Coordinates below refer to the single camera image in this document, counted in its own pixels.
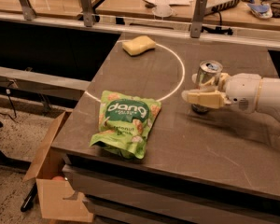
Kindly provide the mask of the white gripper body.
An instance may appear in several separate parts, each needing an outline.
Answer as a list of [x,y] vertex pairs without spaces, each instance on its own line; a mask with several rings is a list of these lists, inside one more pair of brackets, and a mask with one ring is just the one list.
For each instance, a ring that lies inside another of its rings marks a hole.
[[252,113],[256,110],[256,101],[261,76],[257,74],[237,74],[229,77],[225,83],[228,107],[237,112]]

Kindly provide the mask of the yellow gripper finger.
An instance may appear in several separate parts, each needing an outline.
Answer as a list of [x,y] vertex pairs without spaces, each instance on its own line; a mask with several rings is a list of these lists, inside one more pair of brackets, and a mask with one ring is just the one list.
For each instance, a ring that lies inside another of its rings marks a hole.
[[227,73],[221,74],[194,74],[192,81],[199,90],[222,90],[226,80],[230,77]]
[[181,96],[190,104],[214,109],[219,109],[225,105],[231,104],[226,94],[221,91],[189,90],[182,91]]

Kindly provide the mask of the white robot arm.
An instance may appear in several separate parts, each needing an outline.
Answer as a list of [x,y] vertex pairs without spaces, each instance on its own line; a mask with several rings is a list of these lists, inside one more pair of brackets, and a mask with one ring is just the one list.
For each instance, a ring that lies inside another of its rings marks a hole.
[[212,78],[199,89],[183,91],[181,95],[192,105],[211,109],[227,106],[233,111],[259,112],[280,122],[280,78],[222,73],[217,85]]

